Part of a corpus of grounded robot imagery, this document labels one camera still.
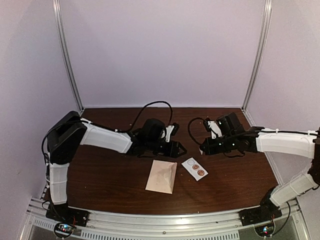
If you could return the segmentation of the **sticker strip with seals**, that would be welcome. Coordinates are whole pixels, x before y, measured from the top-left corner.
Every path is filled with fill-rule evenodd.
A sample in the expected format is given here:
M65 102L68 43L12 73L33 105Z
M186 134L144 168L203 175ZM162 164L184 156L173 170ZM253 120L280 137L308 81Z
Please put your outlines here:
M193 157L185 160L181 165L197 182L209 174Z

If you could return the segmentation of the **cream envelope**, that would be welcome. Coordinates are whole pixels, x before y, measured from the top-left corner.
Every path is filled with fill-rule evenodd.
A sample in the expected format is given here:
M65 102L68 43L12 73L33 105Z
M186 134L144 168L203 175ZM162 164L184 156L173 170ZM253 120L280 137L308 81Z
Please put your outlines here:
M172 194L175 184L177 163L154 159L145 190Z

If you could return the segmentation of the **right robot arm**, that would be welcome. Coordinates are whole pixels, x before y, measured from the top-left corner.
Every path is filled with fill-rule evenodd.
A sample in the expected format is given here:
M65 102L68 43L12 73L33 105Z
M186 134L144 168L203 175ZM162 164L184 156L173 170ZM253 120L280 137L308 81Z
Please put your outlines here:
M245 130L238 116L231 112L215 121L204 120L211 133L199 145L200 152L207 156L238 151L240 156L249 153L283 153L311 160L307 169L293 176L287 183L270 190L256 210L259 220L268 220L278 207L309 190L320 186L320 132L288 131L253 126Z

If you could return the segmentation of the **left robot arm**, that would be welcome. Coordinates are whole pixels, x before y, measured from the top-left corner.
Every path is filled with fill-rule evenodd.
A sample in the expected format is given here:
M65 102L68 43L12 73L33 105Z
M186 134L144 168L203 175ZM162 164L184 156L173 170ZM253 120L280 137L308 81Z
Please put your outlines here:
M119 130L99 125L70 111L45 135L41 151L46 164L46 181L50 187L52 213L61 222L72 218L72 211L65 204L67 197L68 168L80 145L112 150L131 156L151 152L155 156L178 158L187 153L179 142L171 139L179 124L149 118L141 128Z

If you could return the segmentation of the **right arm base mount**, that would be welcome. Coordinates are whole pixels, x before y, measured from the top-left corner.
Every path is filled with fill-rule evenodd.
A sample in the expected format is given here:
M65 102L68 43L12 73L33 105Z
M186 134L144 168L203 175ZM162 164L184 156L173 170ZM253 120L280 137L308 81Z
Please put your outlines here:
M255 233L262 238L271 237L276 230L274 220L282 216L279 208L270 210L267 206L243 209L239 212L242 226L254 226Z

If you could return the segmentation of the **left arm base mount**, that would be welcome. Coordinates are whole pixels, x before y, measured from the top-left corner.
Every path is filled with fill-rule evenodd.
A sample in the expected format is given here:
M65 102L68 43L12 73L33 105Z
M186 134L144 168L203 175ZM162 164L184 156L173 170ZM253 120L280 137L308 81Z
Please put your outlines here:
M57 221L53 227L53 233L60 239L70 237L77 227L86 227L89 212L75 208L67 208L65 210L56 210L51 206L48 207L45 216L48 219Z

